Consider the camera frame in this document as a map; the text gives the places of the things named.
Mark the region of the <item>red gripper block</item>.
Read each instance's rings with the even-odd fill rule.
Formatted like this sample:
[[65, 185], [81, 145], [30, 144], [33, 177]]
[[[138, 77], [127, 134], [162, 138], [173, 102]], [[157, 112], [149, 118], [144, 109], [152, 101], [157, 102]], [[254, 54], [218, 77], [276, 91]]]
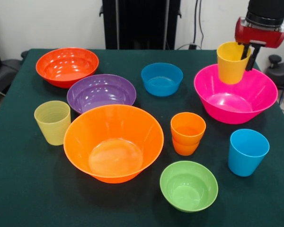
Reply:
[[[278, 48], [284, 40], [284, 24], [279, 27], [262, 27], [249, 23], [244, 17], [240, 17], [235, 27], [235, 40], [243, 45], [241, 59], [249, 57], [250, 44], [260, 44], [267, 48]], [[246, 71], [251, 71], [260, 51], [260, 46], [253, 46], [254, 50], [249, 57]]]

